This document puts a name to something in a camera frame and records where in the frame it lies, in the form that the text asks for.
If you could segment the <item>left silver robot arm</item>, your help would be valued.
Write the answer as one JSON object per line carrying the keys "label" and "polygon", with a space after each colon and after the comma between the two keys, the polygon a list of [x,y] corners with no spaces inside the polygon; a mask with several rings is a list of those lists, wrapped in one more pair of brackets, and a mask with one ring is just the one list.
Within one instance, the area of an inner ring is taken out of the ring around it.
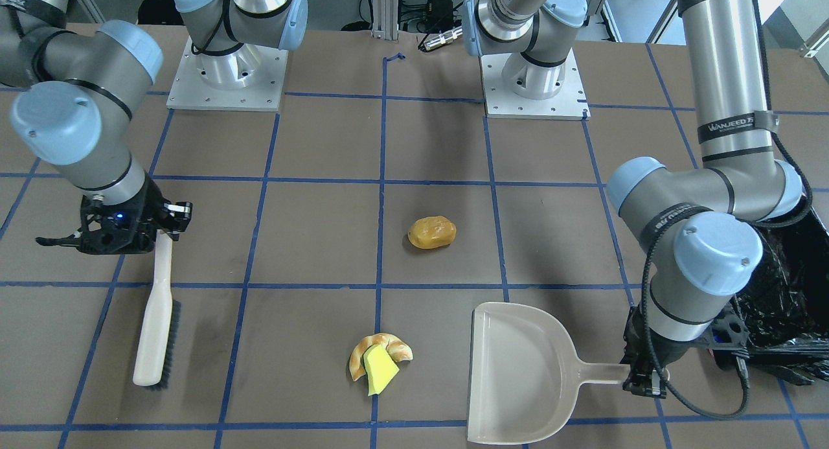
{"label": "left silver robot arm", "polygon": [[702,167],[652,157],[619,166],[607,195],[657,271],[626,325],[628,392],[663,396],[655,370],[678,360],[750,280],[755,224],[796,208],[806,187],[778,160],[757,0],[678,0],[692,66]]}

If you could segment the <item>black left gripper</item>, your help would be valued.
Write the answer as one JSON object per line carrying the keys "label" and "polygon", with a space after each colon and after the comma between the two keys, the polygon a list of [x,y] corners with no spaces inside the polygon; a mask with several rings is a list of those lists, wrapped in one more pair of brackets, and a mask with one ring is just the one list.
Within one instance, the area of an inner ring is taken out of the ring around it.
{"label": "black left gripper", "polygon": [[626,342],[621,364],[630,366],[630,374],[622,385],[624,390],[642,396],[666,398],[665,381],[655,372],[655,362],[663,367],[684,357],[690,349],[714,351],[719,360],[725,361],[724,369],[736,369],[741,387],[750,388],[750,378],[745,361],[748,360],[749,331],[734,305],[725,305],[702,334],[690,341],[675,341],[662,337],[646,328],[639,306],[628,314],[624,340]]}

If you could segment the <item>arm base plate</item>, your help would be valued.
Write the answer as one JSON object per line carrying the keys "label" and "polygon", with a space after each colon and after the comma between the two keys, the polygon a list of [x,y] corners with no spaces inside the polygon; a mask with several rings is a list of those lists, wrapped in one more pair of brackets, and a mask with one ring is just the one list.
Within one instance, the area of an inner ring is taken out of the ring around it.
{"label": "arm base plate", "polygon": [[574,51],[563,64],[542,67],[519,54],[486,54],[479,58],[486,115],[500,119],[591,118]]}
{"label": "arm base plate", "polygon": [[185,45],[166,101],[169,109],[278,112],[289,51],[245,44],[227,56]]}

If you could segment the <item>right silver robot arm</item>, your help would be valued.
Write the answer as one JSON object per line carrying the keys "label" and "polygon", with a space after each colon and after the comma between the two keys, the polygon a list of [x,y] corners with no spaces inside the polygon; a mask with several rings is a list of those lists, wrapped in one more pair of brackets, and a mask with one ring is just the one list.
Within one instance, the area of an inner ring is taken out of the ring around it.
{"label": "right silver robot arm", "polygon": [[[122,136],[156,83],[163,51],[136,24],[112,19],[91,36],[66,27],[68,0],[2,0],[2,83],[20,87],[10,123],[32,153],[80,190],[80,227],[41,246],[89,255],[166,251],[193,206],[162,192]],[[233,91],[262,74],[257,48],[294,51],[308,0],[171,0],[205,83]]]}

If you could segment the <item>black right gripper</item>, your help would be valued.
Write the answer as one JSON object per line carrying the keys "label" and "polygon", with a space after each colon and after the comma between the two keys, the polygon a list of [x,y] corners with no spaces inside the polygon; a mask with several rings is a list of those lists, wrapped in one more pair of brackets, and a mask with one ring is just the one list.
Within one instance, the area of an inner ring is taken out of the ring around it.
{"label": "black right gripper", "polygon": [[80,232],[59,238],[37,236],[36,243],[76,248],[89,255],[145,254],[153,251],[158,230],[179,240],[192,213],[192,203],[172,203],[146,176],[141,189],[124,203],[107,205],[95,203],[90,197],[81,198]]}

